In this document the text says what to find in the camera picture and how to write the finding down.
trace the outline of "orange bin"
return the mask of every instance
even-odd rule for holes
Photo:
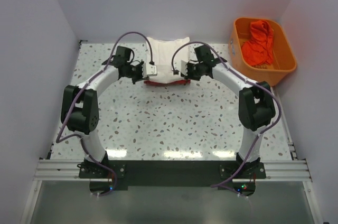
[[[265,20],[270,23],[274,30],[274,61],[264,68],[250,66],[243,58],[241,46],[248,41],[250,36],[250,22]],[[229,40],[229,51],[231,52],[232,66],[246,77],[258,82],[266,81],[270,86],[275,86],[288,73],[297,67],[296,59],[286,40],[281,26],[274,21],[256,18],[238,18],[233,23],[233,31]]]

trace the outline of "terrazzo tabletop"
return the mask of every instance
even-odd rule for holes
[[[120,45],[132,48],[136,60],[146,59],[145,44]],[[211,45],[231,62],[226,44]],[[112,46],[82,44],[71,84],[93,75],[109,57]],[[196,46],[190,46],[191,59]],[[241,145],[238,98],[210,77],[168,87],[143,82],[133,85],[131,79],[122,78],[99,97],[99,110],[97,131],[111,160],[234,160]],[[71,133],[65,129],[63,135]],[[281,121],[265,133],[260,154],[263,161],[292,159]],[[51,159],[83,157],[76,138],[52,146]]]

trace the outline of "white cloth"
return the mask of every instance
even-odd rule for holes
[[[171,83],[183,78],[179,75],[173,75],[171,68],[171,59],[174,52],[182,45],[190,42],[190,38],[177,39],[175,41],[161,41],[148,38],[153,49],[153,60],[157,66],[157,76],[150,77],[150,80],[157,83]],[[181,49],[175,57],[175,68],[181,69],[181,60],[189,60],[189,47]],[[147,63],[150,62],[150,52],[147,54]]]

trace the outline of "gray floor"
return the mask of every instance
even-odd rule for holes
[[[250,202],[212,188],[134,187],[97,199],[88,185],[43,182],[32,223],[313,223],[302,182],[257,183]]]

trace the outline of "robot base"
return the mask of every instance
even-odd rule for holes
[[[209,187],[230,177],[240,165],[240,161],[126,161],[108,160],[106,155],[102,161],[116,172],[118,183],[114,190],[128,190],[129,186],[180,186],[180,187]],[[108,171],[98,167],[95,163],[84,160],[78,165],[81,179],[107,179]],[[255,191],[255,179],[265,179],[264,164],[244,166],[236,179],[249,179],[251,182],[229,182],[227,187],[244,194],[251,195]],[[94,191],[109,190],[111,184],[107,182],[90,182],[90,189]]]

